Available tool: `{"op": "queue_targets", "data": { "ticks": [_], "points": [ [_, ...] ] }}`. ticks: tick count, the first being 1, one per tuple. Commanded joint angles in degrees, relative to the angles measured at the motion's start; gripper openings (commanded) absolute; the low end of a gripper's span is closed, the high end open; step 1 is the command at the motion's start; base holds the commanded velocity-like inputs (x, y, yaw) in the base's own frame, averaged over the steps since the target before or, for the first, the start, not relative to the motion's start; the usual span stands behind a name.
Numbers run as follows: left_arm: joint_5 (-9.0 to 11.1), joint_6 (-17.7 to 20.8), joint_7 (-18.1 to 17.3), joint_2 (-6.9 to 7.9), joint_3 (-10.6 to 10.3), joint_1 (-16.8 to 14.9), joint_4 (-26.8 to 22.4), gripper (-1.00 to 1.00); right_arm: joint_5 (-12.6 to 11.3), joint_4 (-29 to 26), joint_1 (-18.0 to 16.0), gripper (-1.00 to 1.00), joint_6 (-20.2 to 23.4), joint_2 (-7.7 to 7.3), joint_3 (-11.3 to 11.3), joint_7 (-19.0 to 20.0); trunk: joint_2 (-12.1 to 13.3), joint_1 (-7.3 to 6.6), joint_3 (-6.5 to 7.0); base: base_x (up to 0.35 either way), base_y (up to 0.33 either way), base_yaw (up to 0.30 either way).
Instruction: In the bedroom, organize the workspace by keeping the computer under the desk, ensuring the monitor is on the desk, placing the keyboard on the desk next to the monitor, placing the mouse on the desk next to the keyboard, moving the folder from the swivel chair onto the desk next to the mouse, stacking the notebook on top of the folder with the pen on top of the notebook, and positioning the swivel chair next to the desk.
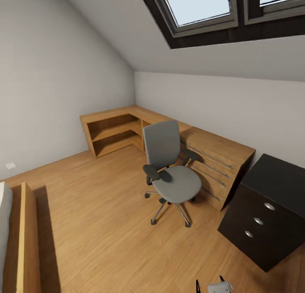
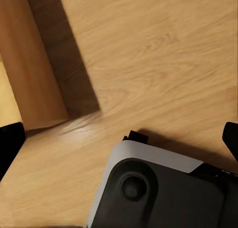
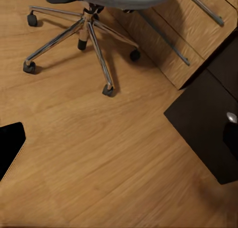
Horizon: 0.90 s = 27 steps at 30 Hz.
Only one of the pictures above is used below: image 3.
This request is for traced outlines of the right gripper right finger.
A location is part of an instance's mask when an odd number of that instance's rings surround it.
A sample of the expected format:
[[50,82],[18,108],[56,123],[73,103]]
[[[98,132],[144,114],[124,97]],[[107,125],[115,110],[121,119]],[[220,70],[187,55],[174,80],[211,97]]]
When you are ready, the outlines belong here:
[[227,122],[222,139],[238,162],[238,123]]

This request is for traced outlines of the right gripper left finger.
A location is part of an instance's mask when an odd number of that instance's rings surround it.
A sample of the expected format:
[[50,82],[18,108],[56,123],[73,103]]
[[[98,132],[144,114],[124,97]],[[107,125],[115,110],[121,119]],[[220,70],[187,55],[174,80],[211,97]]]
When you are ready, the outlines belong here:
[[0,181],[26,141],[21,122],[0,127]]

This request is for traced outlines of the swivel chair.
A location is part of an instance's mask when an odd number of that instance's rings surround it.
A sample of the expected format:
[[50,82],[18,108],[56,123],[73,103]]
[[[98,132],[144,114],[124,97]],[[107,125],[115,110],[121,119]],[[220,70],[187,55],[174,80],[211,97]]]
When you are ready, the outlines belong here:
[[35,25],[37,25],[37,17],[36,15],[33,14],[33,11],[41,12],[70,22],[75,22],[75,24],[72,25],[67,30],[65,30],[62,34],[60,34],[53,40],[49,41],[40,49],[32,53],[31,56],[26,58],[25,63],[23,64],[23,71],[34,73],[34,71],[36,70],[36,62],[33,61],[34,59],[36,59],[49,49],[53,48],[66,38],[80,31],[78,48],[81,50],[85,50],[87,41],[90,37],[95,52],[97,54],[100,66],[102,68],[103,74],[105,76],[105,80],[107,82],[107,84],[105,84],[104,86],[103,94],[108,95],[110,97],[113,91],[113,84],[110,79],[99,43],[97,41],[95,30],[108,36],[111,36],[119,41],[123,41],[127,44],[132,45],[134,47],[134,51],[130,53],[131,60],[136,60],[140,58],[140,53],[138,51],[139,44],[100,22],[98,14],[103,12],[106,6],[122,9],[125,13],[133,13],[136,10],[159,6],[168,0],[46,0],[46,1],[51,4],[69,3],[76,1],[80,3],[82,6],[84,6],[83,13],[74,13],[40,6],[30,6],[29,7],[30,14],[27,17],[28,24],[34,23]]

